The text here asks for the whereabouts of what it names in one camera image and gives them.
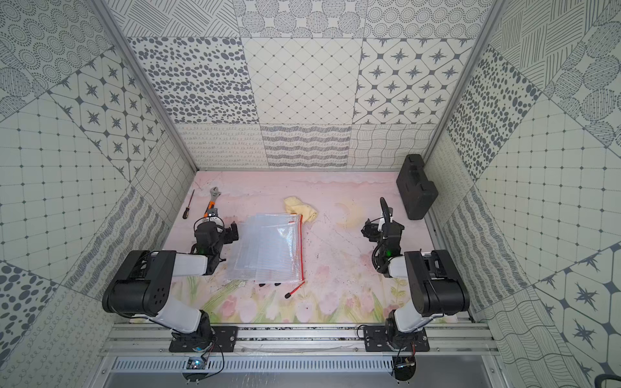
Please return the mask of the clear mesh bag red zipper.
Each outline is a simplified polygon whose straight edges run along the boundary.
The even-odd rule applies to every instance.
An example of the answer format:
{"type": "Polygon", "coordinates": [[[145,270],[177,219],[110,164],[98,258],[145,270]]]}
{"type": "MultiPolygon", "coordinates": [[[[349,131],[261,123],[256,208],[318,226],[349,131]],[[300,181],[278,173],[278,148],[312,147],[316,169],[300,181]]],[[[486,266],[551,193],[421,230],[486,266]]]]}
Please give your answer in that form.
{"type": "Polygon", "coordinates": [[[259,285],[289,285],[290,299],[305,283],[300,214],[258,213],[239,224],[226,278],[259,285]]]}

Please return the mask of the yellow microfiber cloth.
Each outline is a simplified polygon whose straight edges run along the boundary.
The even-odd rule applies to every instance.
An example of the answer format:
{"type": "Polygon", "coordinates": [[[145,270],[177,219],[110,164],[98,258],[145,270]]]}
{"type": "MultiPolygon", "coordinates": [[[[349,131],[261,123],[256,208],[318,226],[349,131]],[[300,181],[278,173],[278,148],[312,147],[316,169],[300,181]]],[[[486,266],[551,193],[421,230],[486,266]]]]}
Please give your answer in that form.
{"type": "Polygon", "coordinates": [[[314,207],[304,203],[297,197],[286,197],[284,206],[288,214],[300,215],[302,222],[313,222],[319,215],[319,212],[314,207]]]}

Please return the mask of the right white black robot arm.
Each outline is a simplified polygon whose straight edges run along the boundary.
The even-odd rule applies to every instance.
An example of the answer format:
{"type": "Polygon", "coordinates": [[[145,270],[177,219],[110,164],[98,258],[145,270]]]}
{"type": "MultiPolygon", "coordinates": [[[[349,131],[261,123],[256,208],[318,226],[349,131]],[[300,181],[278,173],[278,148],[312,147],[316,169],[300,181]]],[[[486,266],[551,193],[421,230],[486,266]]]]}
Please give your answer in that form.
{"type": "Polygon", "coordinates": [[[365,328],[366,350],[401,350],[413,345],[427,351],[425,326],[437,318],[469,309],[467,287],[447,250],[401,252],[404,226],[386,218],[366,220],[362,235],[376,247],[371,254],[375,271],[386,278],[405,280],[410,301],[392,310],[385,328],[365,328]]]}

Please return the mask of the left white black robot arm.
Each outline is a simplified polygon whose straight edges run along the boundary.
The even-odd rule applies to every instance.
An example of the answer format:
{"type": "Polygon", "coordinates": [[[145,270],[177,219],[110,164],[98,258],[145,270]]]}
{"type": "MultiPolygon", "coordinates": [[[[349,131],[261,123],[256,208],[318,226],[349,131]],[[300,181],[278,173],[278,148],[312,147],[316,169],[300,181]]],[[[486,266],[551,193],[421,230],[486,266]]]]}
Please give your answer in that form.
{"type": "Polygon", "coordinates": [[[226,226],[209,213],[197,220],[193,231],[196,243],[189,253],[130,252],[103,293],[104,311],[146,318],[171,329],[176,340],[194,342],[201,349],[211,345],[215,334],[208,314],[172,296],[172,280],[213,275],[224,261],[223,247],[239,240],[239,230],[235,222],[226,226]]]}

